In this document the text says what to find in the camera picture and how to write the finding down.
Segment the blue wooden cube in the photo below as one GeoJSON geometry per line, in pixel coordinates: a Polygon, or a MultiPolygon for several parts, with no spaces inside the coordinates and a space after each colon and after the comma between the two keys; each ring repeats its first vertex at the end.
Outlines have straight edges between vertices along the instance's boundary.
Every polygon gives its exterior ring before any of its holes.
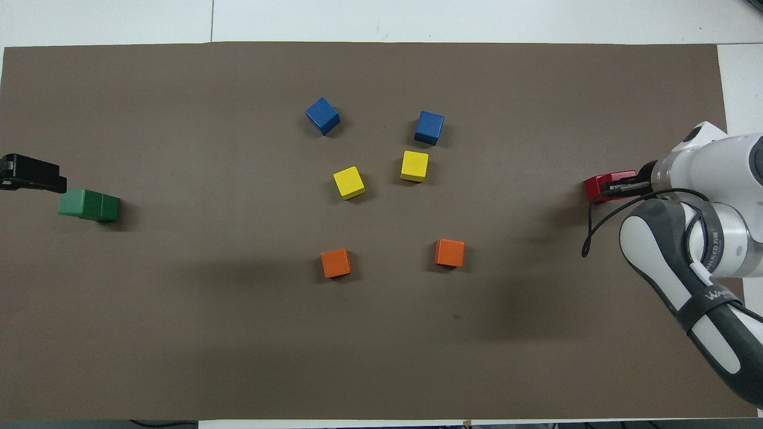
{"type": "Polygon", "coordinates": [[[430,111],[422,110],[414,131],[414,140],[430,146],[435,146],[441,138],[445,117],[430,111]]]}
{"type": "Polygon", "coordinates": [[[305,114],[322,136],[326,136],[341,122],[340,113],[324,97],[314,101],[305,110],[305,114]]]}

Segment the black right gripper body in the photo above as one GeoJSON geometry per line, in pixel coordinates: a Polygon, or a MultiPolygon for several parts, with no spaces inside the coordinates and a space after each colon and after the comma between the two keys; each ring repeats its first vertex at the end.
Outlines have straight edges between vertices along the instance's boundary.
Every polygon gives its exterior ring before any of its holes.
{"type": "Polygon", "coordinates": [[[637,176],[635,177],[635,180],[637,180],[637,184],[641,184],[641,187],[635,190],[636,196],[640,197],[643,195],[647,195],[651,192],[654,192],[654,188],[652,185],[652,171],[654,171],[654,168],[656,167],[657,162],[659,161],[652,160],[651,162],[646,163],[638,171],[637,176]]]}

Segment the brown table mat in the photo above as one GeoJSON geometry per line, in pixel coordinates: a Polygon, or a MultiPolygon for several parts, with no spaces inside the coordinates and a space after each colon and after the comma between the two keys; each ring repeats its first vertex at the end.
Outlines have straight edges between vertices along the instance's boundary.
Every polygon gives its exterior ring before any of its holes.
{"type": "Polygon", "coordinates": [[[704,120],[727,125],[713,45],[8,48],[0,156],[120,214],[0,191],[0,421],[752,416],[622,258],[621,216],[580,256],[584,179],[704,120]]]}

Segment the green wooden cube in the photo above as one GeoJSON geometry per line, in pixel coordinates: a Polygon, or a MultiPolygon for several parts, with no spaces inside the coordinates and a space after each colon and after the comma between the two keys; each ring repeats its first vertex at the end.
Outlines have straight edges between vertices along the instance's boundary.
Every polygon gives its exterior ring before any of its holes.
{"type": "Polygon", "coordinates": [[[97,222],[117,222],[119,217],[120,198],[112,195],[101,194],[101,209],[97,222]]]}
{"type": "Polygon", "coordinates": [[[69,188],[60,195],[58,213],[100,222],[103,219],[103,195],[84,188],[69,188]]]}

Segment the orange wooden cube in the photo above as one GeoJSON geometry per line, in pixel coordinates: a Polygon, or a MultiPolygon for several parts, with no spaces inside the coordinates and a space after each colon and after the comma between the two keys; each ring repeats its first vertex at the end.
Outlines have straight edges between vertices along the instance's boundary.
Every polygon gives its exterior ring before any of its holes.
{"type": "Polygon", "coordinates": [[[465,262],[466,244],[463,241],[438,239],[435,245],[434,263],[446,267],[462,267],[465,262]]]}
{"type": "Polygon", "coordinates": [[[327,279],[349,275],[352,272],[351,257],[346,248],[321,253],[321,264],[327,279]]]}

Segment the yellow wooden cube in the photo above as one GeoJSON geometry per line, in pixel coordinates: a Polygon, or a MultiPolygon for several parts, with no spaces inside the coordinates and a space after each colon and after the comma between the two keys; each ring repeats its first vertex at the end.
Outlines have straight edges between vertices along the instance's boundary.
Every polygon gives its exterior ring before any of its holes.
{"type": "Polygon", "coordinates": [[[365,185],[357,166],[351,166],[338,171],[333,174],[333,179],[343,200],[348,200],[365,193],[365,185]]]}
{"type": "Polygon", "coordinates": [[[412,150],[405,150],[402,158],[400,177],[406,181],[423,182],[427,179],[430,155],[412,150]]]}

